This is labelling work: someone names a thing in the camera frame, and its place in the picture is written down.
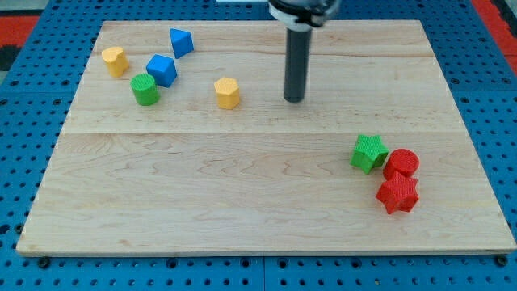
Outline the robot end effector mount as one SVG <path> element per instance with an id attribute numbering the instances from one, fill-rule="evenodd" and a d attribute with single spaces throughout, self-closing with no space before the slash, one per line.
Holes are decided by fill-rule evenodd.
<path id="1" fill-rule="evenodd" d="M 268 0 L 269 12 L 287 29 L 308 32 L 322 27 L 339 12 L 340 0 Z"/>

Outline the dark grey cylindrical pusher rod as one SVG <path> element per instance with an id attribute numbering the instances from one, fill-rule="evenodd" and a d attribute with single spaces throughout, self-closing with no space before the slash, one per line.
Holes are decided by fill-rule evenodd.
<path id="1" fill-rule="evenodd" d="M 284 99 L 289 103 L 299 103 L 305 98 L 311 37 L 311 30 L 287 30 Z"/>

